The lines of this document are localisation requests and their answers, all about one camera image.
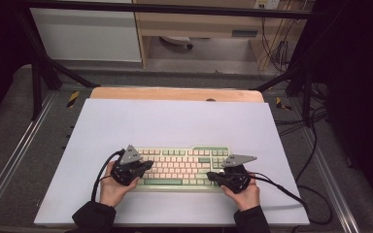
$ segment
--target green spacebar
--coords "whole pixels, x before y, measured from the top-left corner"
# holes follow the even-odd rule
[[[182,185],[183,180],[160,180],[160,179],[146,179],[146,185]]]

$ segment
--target green and white keyboard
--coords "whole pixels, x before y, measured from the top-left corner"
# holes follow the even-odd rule
[[[207,172],[219,172],[230,155],[228,147],[135,148],[142,161],[153,161],[138,182],[138,191],[220,191]]]

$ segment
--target yellow and black tape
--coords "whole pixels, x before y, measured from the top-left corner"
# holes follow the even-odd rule
[[[78,95],[80,95],[79,91],[74,91],[74,93],[72,93],[71,98],[69,98],[68,104],[66,105],[66,108],[70,109],[70,108],[74,107],[74,104],[75,104],[75,101],[78,98]]]
[[[288,110],[288,111],[292,111],[292,107],[291,106],[283,105],[282,104],[280,97],[277,97],[277,108],[285,109],[285,110]]]

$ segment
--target person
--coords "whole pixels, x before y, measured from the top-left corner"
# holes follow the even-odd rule
[[[72,219],[78,228],[66,233],[108,233],[114,225],[119,205],[127,192],[134,189],[139,181],[136,178],[129,186],[117,183],[109,177],[114,162],[107,166],[105,177],[101,181],[101,193],[99,203],[89,201],[77,210]],[[244,191],[234,194],[228,187],[220,187],[224,194],[230,197],[236,204],[238,211],[234,219],[239,233],[268,233],[270,232],[265,215],[259,201],[259,187],[255,179],[251,179],[250,185]]]

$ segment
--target sleeve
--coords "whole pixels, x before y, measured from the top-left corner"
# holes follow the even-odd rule
[[[268,222],[260,206],[234,214],[239,233],[269,233]]]
[[[89,201],[72,215],[78,228],[66,233],[107,233],[114,225],[116,214],[113,207]]]

